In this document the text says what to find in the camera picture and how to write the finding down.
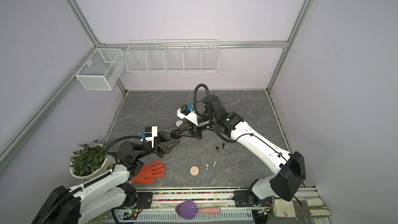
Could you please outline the black round charging case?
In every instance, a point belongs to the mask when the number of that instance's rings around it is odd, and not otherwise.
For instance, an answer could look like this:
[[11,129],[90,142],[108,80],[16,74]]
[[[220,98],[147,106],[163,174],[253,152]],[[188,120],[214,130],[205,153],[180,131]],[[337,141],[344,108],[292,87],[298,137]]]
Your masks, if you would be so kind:
[[181,138],[181,135],[178,133],[177,130],[173,130],[173,131],[171,132],[171,138],[172,138],[172,139],[178,140],[178,139]]

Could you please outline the white earbud charging case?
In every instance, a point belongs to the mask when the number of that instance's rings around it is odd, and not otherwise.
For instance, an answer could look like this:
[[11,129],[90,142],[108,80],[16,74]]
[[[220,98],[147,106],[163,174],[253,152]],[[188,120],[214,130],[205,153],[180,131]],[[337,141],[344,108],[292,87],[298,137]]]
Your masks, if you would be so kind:
[[177,120],[177,121],[176,121],[176,127],[179,128],[182,124],[183,124],[183,121],[182,121],[182,120]]

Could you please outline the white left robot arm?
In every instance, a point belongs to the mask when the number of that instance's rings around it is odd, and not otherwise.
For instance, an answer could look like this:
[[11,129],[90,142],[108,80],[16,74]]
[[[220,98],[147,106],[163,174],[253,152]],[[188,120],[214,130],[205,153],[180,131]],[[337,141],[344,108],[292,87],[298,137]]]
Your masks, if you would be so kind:
[[105,154],[115,156],[118,162],[106,172],[70,188],[54,189],[38,214],[34,224],[85,224],[98,215],[114,208],[144,207],[132,179],[144,174],[140,158],[155,153],[159,157],[170,153],[179,144],[176,133],[159,132],[155,136],[123,136],[105,148]]

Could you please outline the pink round charging case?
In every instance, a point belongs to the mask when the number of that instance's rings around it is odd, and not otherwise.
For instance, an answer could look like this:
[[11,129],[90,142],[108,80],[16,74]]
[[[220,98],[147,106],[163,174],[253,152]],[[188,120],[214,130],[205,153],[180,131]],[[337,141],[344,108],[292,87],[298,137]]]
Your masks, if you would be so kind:
[[200,172],[200,169],[199,169],[199,167],[197,167],[197,166],[192,166],[192,167],[190,168],[190,174],[191,174],[192,176],[197,176],[197,175],[199,174],[199,172]]

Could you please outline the white mesh box basket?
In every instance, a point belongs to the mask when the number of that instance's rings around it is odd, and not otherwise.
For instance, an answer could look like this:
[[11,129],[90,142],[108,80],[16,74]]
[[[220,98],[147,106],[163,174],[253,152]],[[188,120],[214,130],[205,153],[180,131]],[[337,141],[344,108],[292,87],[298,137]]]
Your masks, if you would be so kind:
[[98,48],[76,73],[86,90],[111,91],[126,66],[122,49]]

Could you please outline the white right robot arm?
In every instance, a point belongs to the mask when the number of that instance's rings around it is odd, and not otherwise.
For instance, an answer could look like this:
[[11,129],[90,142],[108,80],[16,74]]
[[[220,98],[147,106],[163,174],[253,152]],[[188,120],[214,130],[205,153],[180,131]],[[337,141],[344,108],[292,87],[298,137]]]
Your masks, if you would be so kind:
[[260,206],[265,200],[279,197],[285,201],[296,199],[296,192],[306,179],[304,157],[297,151],[289,151],[273,144],[255,131],[243,117],[235,112],[227,112],[220,99],[210,94],[205,84],[196,86],[193,96],[204,88],[206,96],[201,100],[204,112],[198,111],[197,99],[191,105],[184,104],[177,110],[182,124],[171,132],[179,139],[186,132],[196,139],[202,138],[202,131],[214,132],[227,143],[239,143],[255,154],[273,172],[272,176],[256,179],[246,191],[234,198],[244,204]]

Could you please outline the potted green plant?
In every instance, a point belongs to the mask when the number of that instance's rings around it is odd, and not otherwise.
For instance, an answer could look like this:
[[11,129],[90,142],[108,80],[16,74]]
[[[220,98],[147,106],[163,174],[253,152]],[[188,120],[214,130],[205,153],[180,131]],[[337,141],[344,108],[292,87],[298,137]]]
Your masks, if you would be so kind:
[[79,150],[73,152],[70,158],[69,171],[72,177],[82,180],[93,179],[110,170],[116,159],[105,154],[103,142],[94,140],[89,144],[79,145]]

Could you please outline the white vented rail base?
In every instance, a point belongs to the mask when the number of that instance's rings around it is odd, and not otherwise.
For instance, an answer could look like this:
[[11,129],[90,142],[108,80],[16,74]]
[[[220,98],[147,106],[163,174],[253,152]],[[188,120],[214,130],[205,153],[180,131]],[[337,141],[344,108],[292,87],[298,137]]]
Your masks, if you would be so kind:
[[208,222],[253,221],[252,211],[245,209],[221,210],[219,213],[178,214],[176,211],[115,211],[116,219],[110,214],[107,223],[115,224],[199,224]]

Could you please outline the purple pink brush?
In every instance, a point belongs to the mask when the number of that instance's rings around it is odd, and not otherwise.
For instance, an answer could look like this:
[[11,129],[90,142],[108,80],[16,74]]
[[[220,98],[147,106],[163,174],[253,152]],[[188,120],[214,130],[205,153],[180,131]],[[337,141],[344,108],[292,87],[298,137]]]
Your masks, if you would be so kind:
[[175,208],[176,213],[183,219],[192,220],[197,214],[220,214],[219,207],[197,208],[192,201],[180,203]]

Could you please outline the red rubber glove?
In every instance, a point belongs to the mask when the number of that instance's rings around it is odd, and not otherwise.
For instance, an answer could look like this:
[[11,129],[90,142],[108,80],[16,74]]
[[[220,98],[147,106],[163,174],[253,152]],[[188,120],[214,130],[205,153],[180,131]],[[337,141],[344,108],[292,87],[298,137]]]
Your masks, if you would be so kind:
[[157,178],[162,178],[166,175],[164,173],[165,170],[165,164],[161,160],[156,160],[143,166],[139,174],[132,178],[130,182],[141,185],[153,184]]

